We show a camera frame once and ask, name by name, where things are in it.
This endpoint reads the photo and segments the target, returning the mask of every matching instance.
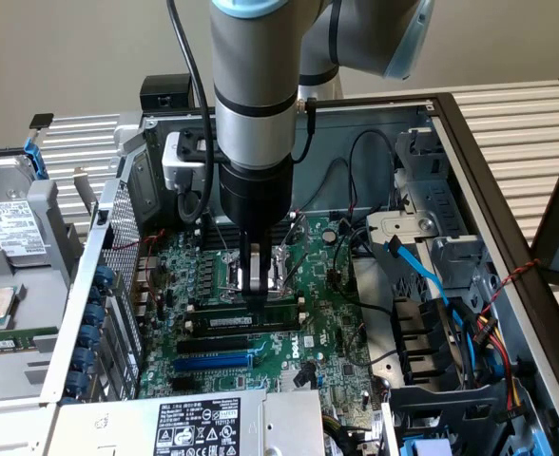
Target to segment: robotic arm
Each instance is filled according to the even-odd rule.
[[[434,0],[211,0],[221,204],[241,229],[242,294],[262,303],[271,227],[292,199],[298,100],[339,65],[406,78]]]

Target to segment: yellow wire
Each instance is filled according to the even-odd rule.
[[[487,322],[489,321],[487,318],[485,318],[482,315],[478,316],[478,318],[480,319],[480,321],[482,321],[485,324],[487,324]],[[504,347],[506,346],[506,343],[504,342],[504,338],[501,335],[501,332],[499,332],[499,329],[497,329],[497,327],[495,327],[495,337],[497,337],[497,340],[499,340],[499,342],[501,342]],[[514,377],[511,378],[511,388],[514,395],[514,401],[516,402],[516,406],[519,407],[520,397],[518,396],[518,391],[516,390],[516,382],[514,381]]]

